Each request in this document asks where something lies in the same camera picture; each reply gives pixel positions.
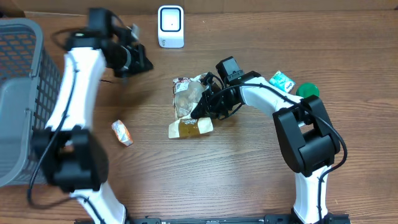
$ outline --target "teal wrapper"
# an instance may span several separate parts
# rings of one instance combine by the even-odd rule
[[[292,91],[294,85],[296,84],[281,71],[276,72],[275,75],[269,80],[269,83],[285,93]]]

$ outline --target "green lid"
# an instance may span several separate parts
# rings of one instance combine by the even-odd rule
[[[297,96],[301,96],[302,98],[306,98],[312,95],[319,96],[319,89],[316,85],[312,83],[304,83],[300,85],[300,87],[296,91]]]

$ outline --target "gray plastic basket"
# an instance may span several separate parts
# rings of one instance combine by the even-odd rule
[[[0,21],[0,187],[28,184],[37,164],[31,135],[44,129],[57,100],[60,72],[43,41],[29,19]],[[36,182],[45,183],[41,172]]]

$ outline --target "orange and white wrapper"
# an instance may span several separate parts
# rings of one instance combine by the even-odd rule
[[[129,131],[120,120],[117,120],[112,124],[112,129],[118,137],[119,142],[123,143],[125,146],[128,147],[134,142]]]

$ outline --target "wooden table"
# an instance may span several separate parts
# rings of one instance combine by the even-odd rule
[[[267,79],[277,70],[299,86],[312,82],[348,146],[348,161],[328,179],[327,205],[353,223],[397,223],[398,13],[281,12],[186,15],[185,47],[162,49],[157,16],[123,16],[141,27],[155,69],[119,84],[102,83],[94,132],[110,160],[109,182],[133,217],[247,217],[289,213],[294,173],[280,153],[273,122],[258,110],[214,122],[207,136],[169,140],[174,121],[172,79],[212,71],[233,55],[241,68]],[[85,25],[85,17],[33,18],[60,68],[56,30]],[[104,79],[115,81],[107,71]],[[111,130],[121,119],[135,140],[124,148]],[[26,186],[0,189],[0,223],[71,223],[87,218],[76,202],[32,210]],[[67,197],[38,186],[35,200]]]

